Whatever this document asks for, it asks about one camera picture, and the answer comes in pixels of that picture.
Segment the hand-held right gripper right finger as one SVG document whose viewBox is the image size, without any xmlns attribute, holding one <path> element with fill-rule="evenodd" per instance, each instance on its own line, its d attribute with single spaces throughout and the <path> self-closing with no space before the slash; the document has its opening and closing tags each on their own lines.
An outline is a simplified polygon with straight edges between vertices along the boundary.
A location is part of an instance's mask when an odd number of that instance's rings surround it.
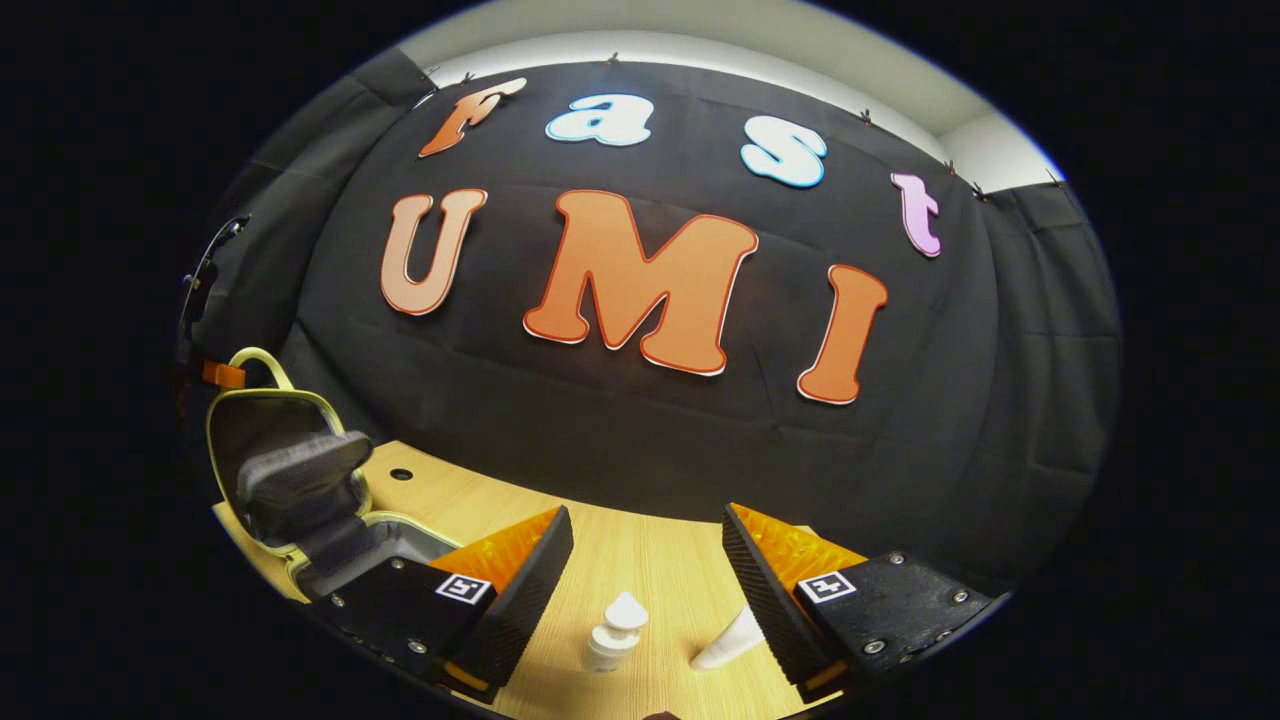
<svg viewBox="0 0 1280 720">
<path fill-rule="evenodd" d="M 886 685 L 1006 603 L 913 553 L 865 557 L 739 503 L 724 506 L 722 546 L 804 702 Z"/>
</svg>

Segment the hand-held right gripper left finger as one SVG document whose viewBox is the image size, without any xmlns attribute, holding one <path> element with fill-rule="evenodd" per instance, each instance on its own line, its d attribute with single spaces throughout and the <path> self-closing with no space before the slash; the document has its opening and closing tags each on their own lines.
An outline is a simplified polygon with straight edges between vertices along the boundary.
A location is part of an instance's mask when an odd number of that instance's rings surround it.
<svg viewBox="0 0 1280 720">
<path fill-rule="evenodd" d="M 421 682 L 476 701 L 507 685 L 573 548 L 566 506 L 420 562 L 379 550 L 343 582 L 312 583 L 307 609 Z"/>
</svg>

